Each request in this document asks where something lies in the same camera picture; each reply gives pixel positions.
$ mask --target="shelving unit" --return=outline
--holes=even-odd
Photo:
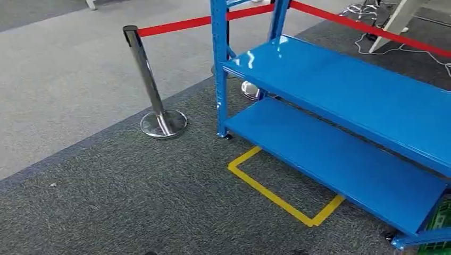
[[[451,241],[450,228],[423,230],[448,189],[445,179],[266,92],[446,177],[451,176],[451,93],[282,35],[289,0],[275,2],[268,42],[228,60],[226,10],[242,2],[211,0],[218,136],[234,131],[397,228],[390,241],[399,249]],[[226,72],[261,90],[258,102],[231,118]]]

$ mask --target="yellow floor tape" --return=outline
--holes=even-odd
[[[332,201],[330,201],[313,219],[310,219],[302,212],[298,211],[296,208],[294,208],[289,203],[285,202],[283,199],[279,198],[276,194],[272,193],[270,190],[259,184],[256,180],[252,179],[249,175],[244,173],[238,168],[238,165],[243,163],[244,161],[251,158],[253,155],[257,154],[262,149],[260,147],[254,147],[248,152],[244,153],[243,155],[236,158],[234,161],[229,163],[228,169],[232,171],[235,175],[237,175],[239,178],[241,178],[243,181],[245,181],[247,184],[249,184],[251,187],[256,189],[258,192],[260,192],[265,197],[269,198],[271,201],[273,201],[276,205],[282,207],[285,211],[289,212],[291,215],[296,217],[298,220],[300,220],[302,223],[309,227],[313,226],[319,226],[321,223],[331,215],[331,213],[343,202],[345,198],[343,198],[340,195],[336,195]]]

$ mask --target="gray carpet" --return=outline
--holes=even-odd
[[[111,1],[97,0],[96,5]],[[85,0],[1,0],[0,32],[85,8]]]
[[[327,22],[300,35],[351,55],[346,40],[355,36]],[[417,79],[425,70],[439,77],[427,55],[403,55],[421,65],[398,57],[366,60]],[[234,113],[249,102],[239,80],[229,83]],[[379,236],[390,227],[347,201],[308,228],[230,173],[227,164],[252,145],[215,136],[212,78],[165,104],[190,120],[177,139],[142,134],[143,111],[0,181],[0,254],[392,253]],[[334,196],[265,152],[240,168],[308,216]]]
[[[451,16],[448,14],[426,8],[421,8],[417,15],[451,23]],[[385,18],[386,13],[381,13],[378,17],[378,23],[383,23]],[[419,19],[412,19],[408,24],[408,27],[410,28],[409,32],[404,33],[403,36],[443,49],[449,49],[451,28]],[[344,54],[360,58],[366,62],[382,66],[385,69],[427,82],[446,90],[451,90],[451,78],[448,76],[445,67],[437,64],[437,62],[435,62],[428,54],[396,50],[387,53],[387,55],[361,55],[357,51],[357,46],[354,45],[354,42],[359,40],[361,35],[362,33],[360,31],[325,21],[307,29],[300,34],[300,37],[316,45],[331,48]],[[362,51],[368,52],[372,43],[373,42],[367,39],[360,42]],[[383,53],[389,49],[397,48],[399,45],[400,44],[397,42],[389,42],[377,52]],[[450,62],[449,59],[443,57],[437,56],[437,59],[444,63]]]

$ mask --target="red barrier tape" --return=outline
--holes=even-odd
[[[240,19],[247,16],[253,16],[257,14],[262,14],[265,12],[271,12],[274,10],[274,4],[268,4],[268,5],[262,5],[258,7],[252,7],[242,10],[237,10],[233,12],[227,13],[227,20],[235,20]],[[211,17],[205,16],[201,18],[195,18],[190,20],[184,20],[164,25],[157,25],[154,27],[148,27],[148,28],[140,28],[138,29],[138,34],[141,37],[144,36],[154,36],[159,35],[161,33],[168,33],[168,32],[174,32],[178,30],[183,30],[187,28],[195,28],[200,27],[204,25],[208,25],[211,23]]]
[[[435,53],[435,54],[443,56],[443,57],[451,57],[451,51],[449,51],[449,50],[444,50],[444,49],[441,49],[441,48],[438,48],[435,46],[427,45],[420,41],[416,41],[416,40],[409,39],[409,38],[406,38],[403,36],[399,36],[394,33],[384,31],[380,28],[372,27],[372,26],[364,24],[362,22],[356,22],[356,21],[350,20],[346,17],[327,12],[322,9],[312,7],[310,5],[306,5],[306,4],[297,2],[297,1],[291,1],[290,7],[297,9],[301,12],[306,12],[311,15],[318,16],[318,17],[324,18],[326,20],[330,20],[332,22],[339,23],[339,24],[342,24],[342,25],[345,25],[345,26],[348,26],[348,27],[351,27],[354,29],[362,30],[367,33],[372,33],[377,36],[382,36],[387,39],[397,41],[398,43],[407,44],[409,46],[412,46],[412,47],[420,49],[420,50],[425,50],[430,53]]]

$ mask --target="blue metal upright post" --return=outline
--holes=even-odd
[[[216,108],[218,112],[219,137],[226,137],[227,128],[224,121],[227,119],[227,74],[222,63],[228,58],[227,45],[227,3],[226,0],[210,0],[213,59],[215,68]]]
[[[275,0],[274,11],[271,18],[271,26],[268,32],[268,41],[272,40],[282,34],[283,24],[285,23],[285,16],[291,0]],[[258,89],[257,98],[259,100],[267,96],[268,92],[263,89]]]

